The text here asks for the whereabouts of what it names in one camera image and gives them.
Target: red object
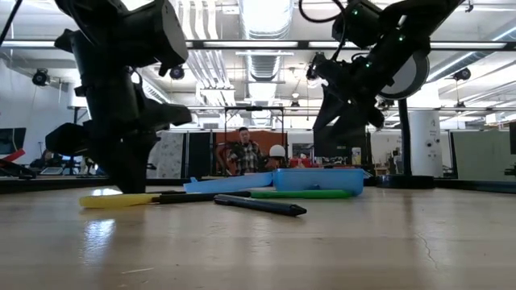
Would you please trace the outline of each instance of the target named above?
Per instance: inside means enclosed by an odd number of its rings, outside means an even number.
[[[20,150],[16,151],[15,153],[12,153],[11,155],[8,155],[2,159],[5,161],[14,162],[15,160],[22,157],[23,155],[25,155],[25,151],[23,149],[20,149]]]

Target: green marker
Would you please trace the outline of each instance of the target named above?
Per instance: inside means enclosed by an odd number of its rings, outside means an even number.
[[[300,190],[300,191],[263,191],[251,192],[252,198],[306,198],[306,199],[337,199],[349,198],[353,194],[347,190]]]

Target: black marker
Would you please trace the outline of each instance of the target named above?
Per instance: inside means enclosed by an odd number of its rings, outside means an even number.
[[[299,205],[286,204],[275,201],[259,201],[250,197],[232,197],[226,194],[219,194],[214,197],[217,205],[233,205],[246,209],[261,210],[269,213],[278,213],[295,217],[306,213],[306,209]]]
[[[159,197],[152,198],[152,202],[161,204],[195,202],[195,201],[212,201],[213,198],[222,193],[183,193],[183,194],[161,194]],[[224,193],[236,197],[250,197],[250,192],[234,192]]]

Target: ceiling beam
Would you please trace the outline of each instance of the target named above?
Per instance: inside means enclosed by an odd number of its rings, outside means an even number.
[[[334,40],[246,40],[246,39],[203,39],[186,40],[186,47],[193,50],[282,50],[323,51],[339,46]],[[514,41],[432,41],[432,51],[445,52],[516,52]],[[2,49],[57,49],[53,40],[9,39]],[[346,43],[342,50],[360,51],[353,43]]]
[[[8,65],[17,68],[58,68],[58,69],[75,69],[77,65],[75,60],[25,60],[13,59],[8,61]]]

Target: yellow marker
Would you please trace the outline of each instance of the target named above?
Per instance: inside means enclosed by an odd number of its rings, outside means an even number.
[[[88,196],[81,197],[79,199],[79,205],[87,209],[113,209],[132,205],[146,205],[152,202],[153,197],[159,197],[160,195],[160,193],[141,193]]]

